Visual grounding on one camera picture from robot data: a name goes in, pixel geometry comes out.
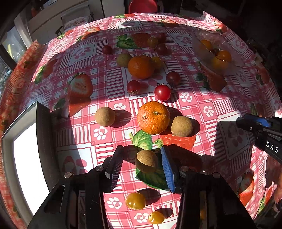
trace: blue gripper pad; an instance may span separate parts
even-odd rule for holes
[[[171,157],[170,151],[167,146],[162,146],[160,149],[162,153],[162,167],[166,177],[166,183],[172,193],[175,192],[175,184],[178,181],[179,172]]]

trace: cherry tomato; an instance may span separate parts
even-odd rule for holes
[[[160,212],[154,211],[149,215],[148,219],[151,224],[159,224],[164,221],[164,215]]]
[[[159,42],[159,43],[165,43],[165,41],[166,41],[166,36],[165,36],[164,33],[159,33],[159,34],[157,35],[157,39],[158,39],[158,42]]]
[[[230,62],[232,60],[231,54],[230,52],[228,52],[227,50],[221,50],[219,51],[219,53],[217,54],[217,56],[221,56],[223,59],[221,60],[225,60],[227,62]]]
[[[167,53],[168,53],[168,49],[167,47],[165,46],[165,44],[159,44],[157,45],[156,47],[156,53],[159,54],[159,55],[162,55],[162,56],[165,56]]]
[[[112,53],[113,53],[113,49],[112,49],[111,46],[105,45],[105,46],[102,48],[102,53],[107,54],[107,55],[112,54]]]
[[[126,89],[127,89],[127,92],[131,95],[138,94],[140,91],[140,82],[137,80],[132,80],[128,82]]]
[[[216,56],[218,55],[219,53],[219,49],[212,49],[212,53],[215,54]]]
[[[141,210],[146,205],[146,199],[141,193],[133,192],[127,196],[125,199],[125,204],[131,209]]]
[[[164,84],[156,86],[154,93],[160,101],[167,101],[170,98],[170,88]]]
[[[159,57],[154,56],[151,60],[154,62],[155,69],[160,69],[162,67],[162,60]]]
[[[169,72],[166,75],[166,81],[171,86],[177,86],[181,81],[181,77],[177,72]]]
[[[149,38],[147,40],[147,45],[150,47],[150,48],[155,48],[157,45],[158,45],[158,39],[157,38]]]
[[[201,40],[202,44],[207,48],[207,50],[211,51],[212,50],[212,44],[210,41],[208,40]]]

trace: chair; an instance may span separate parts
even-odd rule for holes
[[[156,13],[158,5],[154,0],[133,0],[129,5],[129,13]]]

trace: pink checkered tablecloth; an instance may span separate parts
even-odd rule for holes
[[[171,21],[179,26],[167,27],[166,23]],[[77,41],[93,27],[99,27],[100,31]],[[197,73],[202,70],[191,45],[193,27],[221,34],[244,61],[240,71],[225,76],[227,86],[219,93],[207,91],[197,82]],[[117,56],[125,52],[132,56],[158,55],[151,48],[121,49],[116,46],[117,37],[136,33],[156,36],[161,32],[166,35],[166,46],[171,51],[168,56],[160,56],[165,67],[158,75],[142,81],[145,93],[130,96],[126,85],[132,78],[127,69],[117,65]],[[105,45],[110,45],[114,54],[104,55],[102,48]],[[273,183],[266,186],[267,154],[251,145],[254,139],[248,133],[238,131],[234,124],[224,126],[218,125],[218,122],[235,121],[237,117],[251,113],[253,108],[258,110],[258,104],[265,117],[280,116],[281,101],[272,80],[262,85],[256,79],[259,69],[255,65],[255,55],[232,30],[205,12],[200,18],[184,18],[166,13],[136,13],[108,17],[79,26],[65,37],[51,40],[47,46],[24,94],[21,111],[35,101],[53,110],[57,103],[66,98],[65,88],[76,73],[89,75],[94,87],[90,105],[70,119],[59,119],[54,123],[56,153],[62,173],[88,172],[111,156],[117,145],[131,145],[130,133],[136,134],[140,130],[136,120],[138,109],[148,101],[157,101],[153,93],[155,86],[166,82],[168,72],[176,71],[181,75],[181,84],[169,102],[162,103],[199,122],[201,128],[191,151],[203,156],[208,173],[221,173],[235,192],[238,192],[245,174],[253,173],[253,194],[246,209],[253,218],[256,217],[264,195],[270,188],[273,192],[275,186]],[[40,67],[53,59],[58,61],[51,75],[35,84]],[[119,110],[120,125],[102,127],[96,123],[95,112],[104,106]],[[153,142],[158,138],[161,137],[153,135]],[[160,199],[143,210],[126,207],[125,198],[129,193],[148,187],[135,177],[135,165],[124,161],[117,187],[112,193],[104,194],[107,217],[113,228],[174,228],[180,204],[178,194],[158,190]],[[164,223],[153,226],[147,220],[148,214],[158,208],[170,208],[173,213]]]

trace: window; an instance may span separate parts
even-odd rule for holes
[[[22,55],[27,50],[22,38],[17,29],[13,27],[4,36],[2,44],[13,60],[18,63]]]
[[[12,71],[0,59],[0,98],[2,97],[3,90],[7,79],[10,77]]]

